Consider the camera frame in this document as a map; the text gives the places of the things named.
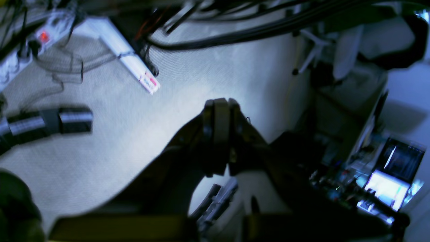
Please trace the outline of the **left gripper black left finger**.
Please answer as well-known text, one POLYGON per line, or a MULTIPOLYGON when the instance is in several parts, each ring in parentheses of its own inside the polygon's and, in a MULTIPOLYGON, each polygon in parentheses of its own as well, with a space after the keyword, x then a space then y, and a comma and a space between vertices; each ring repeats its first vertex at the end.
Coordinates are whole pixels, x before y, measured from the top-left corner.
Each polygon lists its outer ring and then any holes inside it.
POLYGON ((114 198, 90 213, 59 219, 50 242, 186 242, 198 239, 188 217, 201 180, 223 175, 229 160, 230 107, 206 101, 158 155, 114 198))

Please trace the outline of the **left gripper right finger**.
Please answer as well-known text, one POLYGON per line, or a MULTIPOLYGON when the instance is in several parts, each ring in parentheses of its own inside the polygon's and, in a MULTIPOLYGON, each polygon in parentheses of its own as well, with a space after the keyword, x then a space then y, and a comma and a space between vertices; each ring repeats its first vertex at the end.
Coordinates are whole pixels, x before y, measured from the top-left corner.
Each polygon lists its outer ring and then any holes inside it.
POLYGON ((246 121, 230 98, 230 137, 233 158, 230 175, 237 178, 245 205, 243 242, 401 242, 410 218, 394 212, 369 192, 381 213, 393 218, 387 225, 375 215, 358 212, 329 200, 313 188, 304 173, 273 150, 246 121))

